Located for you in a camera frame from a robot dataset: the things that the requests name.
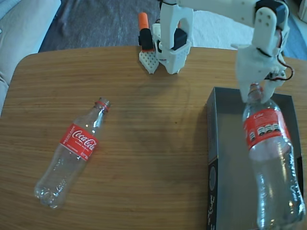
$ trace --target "white robotic arm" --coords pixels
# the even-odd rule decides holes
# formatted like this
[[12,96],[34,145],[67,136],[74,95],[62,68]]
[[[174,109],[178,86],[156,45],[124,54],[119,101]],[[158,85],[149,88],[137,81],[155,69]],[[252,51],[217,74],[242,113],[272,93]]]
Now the white robotic arm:
[[288,38],[289,10],[276,0],[163,0],[160,23],[153,25],[155,55],[168,73],[178,73],[185,65],[191,47],[193,9],[214,12],[254,27],[251,45],[234,45],[236,78],[243,102],[250,85],[267,80],[264,99],[270,99],[276,87],[286,79],[288,67],[281,52]]

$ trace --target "gray box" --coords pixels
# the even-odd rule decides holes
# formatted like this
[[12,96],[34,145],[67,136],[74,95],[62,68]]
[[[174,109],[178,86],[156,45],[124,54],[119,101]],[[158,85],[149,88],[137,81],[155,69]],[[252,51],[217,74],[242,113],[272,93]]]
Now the gray box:
[[[292,97],[274,94],[287,124],[295,168],[303,194],[301,147]],[[257,184],[245,143],[240,91],[215,87],[207,101],[208,213],[207,230],[257,229]]]

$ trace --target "white rug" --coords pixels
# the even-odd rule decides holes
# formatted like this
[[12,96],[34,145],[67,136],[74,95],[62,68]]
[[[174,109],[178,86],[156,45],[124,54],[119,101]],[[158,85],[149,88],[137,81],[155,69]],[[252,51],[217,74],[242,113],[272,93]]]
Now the white rug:
[[233,49],[231,44],[250,44],[254,29],[224,16],[195,11],[193,46]]

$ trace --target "plastic bottle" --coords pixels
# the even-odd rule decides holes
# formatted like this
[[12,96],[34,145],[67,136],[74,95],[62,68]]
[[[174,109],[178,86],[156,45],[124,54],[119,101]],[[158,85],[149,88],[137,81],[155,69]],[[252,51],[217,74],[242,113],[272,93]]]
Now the plastic bottle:
[[109,101],[100,98],[87,115],[75,119],[67,129],[47,171],[35,186],[34,194],[43,205],[58,208],[64,204],[71,184],[98,144],[99,131],[109,107]]
[[243,113],[244,131],[258,186],[260,230],[294,229],[306,214],[295,173],[290,136],[278,105],[261,103],[262,88],[252,84]]

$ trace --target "red bottle label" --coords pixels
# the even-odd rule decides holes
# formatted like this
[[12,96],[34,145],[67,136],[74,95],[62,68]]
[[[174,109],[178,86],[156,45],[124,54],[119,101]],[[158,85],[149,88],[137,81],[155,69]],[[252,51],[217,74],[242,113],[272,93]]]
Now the red bottle label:
[[249,118],[243,124],[248,149],[259,142],[283,136],[290,139],[287,126],[281,111],[263,109]]
[[72,124],[60,144],[87,161],[97,146],[98,140],[80,126]]

